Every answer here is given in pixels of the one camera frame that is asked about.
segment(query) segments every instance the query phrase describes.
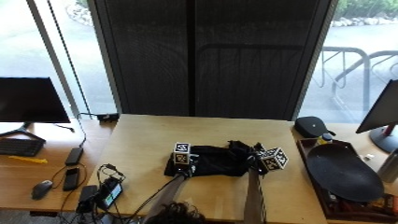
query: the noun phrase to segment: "monitor stand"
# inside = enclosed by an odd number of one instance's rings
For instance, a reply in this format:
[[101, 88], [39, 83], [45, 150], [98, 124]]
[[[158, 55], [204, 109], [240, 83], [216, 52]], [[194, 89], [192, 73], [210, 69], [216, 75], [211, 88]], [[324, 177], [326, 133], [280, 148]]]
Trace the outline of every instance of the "monitor stand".
[[29, 122], [25, 122], [23, 125], [18, 128], [14, 129], [13, 131], [5, 132], [5, 133], [0, 133], [0, 137], [5, 137], [7, 135], [13, 135], [13, 134], [23, 134], [34, 139], [42, 140], [43, 142], [46, 141], [45, 139], [42, 139], [41, 137], [38, 137], [37, 135], [34, 135], [33, 133], [27, 132], [27, 126], [30, 125]]
[[370, 139], [382, 150], [389, 153], [398, 148], [398, 131], [393, 130], [395, 124], [380, 127], [370, 131]]

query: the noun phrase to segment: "keyboard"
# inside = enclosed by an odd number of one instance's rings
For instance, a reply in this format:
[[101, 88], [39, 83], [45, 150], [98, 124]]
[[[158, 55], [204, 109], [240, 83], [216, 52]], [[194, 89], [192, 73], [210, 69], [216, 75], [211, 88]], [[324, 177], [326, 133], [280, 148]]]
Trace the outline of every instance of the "keyboard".
[[33, 157], [42, 148], [45, 141], [38, 139], [0, 139], [0, 155]]

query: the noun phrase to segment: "computer mouse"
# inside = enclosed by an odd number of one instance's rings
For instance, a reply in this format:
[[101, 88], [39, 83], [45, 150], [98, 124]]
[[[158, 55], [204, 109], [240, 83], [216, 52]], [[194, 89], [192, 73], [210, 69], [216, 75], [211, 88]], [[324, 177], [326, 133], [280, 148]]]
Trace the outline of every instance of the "computer mouse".
[[50, 188], [51, 188], [50, 180], [45, 180], [45, 181], [39, 182], [31, 189], [31, 199], [33, 200], [42, 199], [46, 196]]

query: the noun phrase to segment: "black curtain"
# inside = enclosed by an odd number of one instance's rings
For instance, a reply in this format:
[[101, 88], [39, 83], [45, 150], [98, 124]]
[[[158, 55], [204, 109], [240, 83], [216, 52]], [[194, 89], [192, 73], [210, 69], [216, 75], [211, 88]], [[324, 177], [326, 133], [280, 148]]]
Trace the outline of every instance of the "black curtain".
[[328, 1], [94, 2], [123, 113], [291, 118]]

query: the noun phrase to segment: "yellow pen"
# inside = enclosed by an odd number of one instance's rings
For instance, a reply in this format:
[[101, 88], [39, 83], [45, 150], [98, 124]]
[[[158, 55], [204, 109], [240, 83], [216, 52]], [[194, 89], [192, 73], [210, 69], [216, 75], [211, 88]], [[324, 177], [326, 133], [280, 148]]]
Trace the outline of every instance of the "yellow pen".
[[27, 158], [27, 157], [18, 157], [18, 156], [9, 156], [9, 158], [21, 160], [21, 161], [31, 161], [37, 163], [47, 163], [46, 159], [34, 159], [34, 158]]

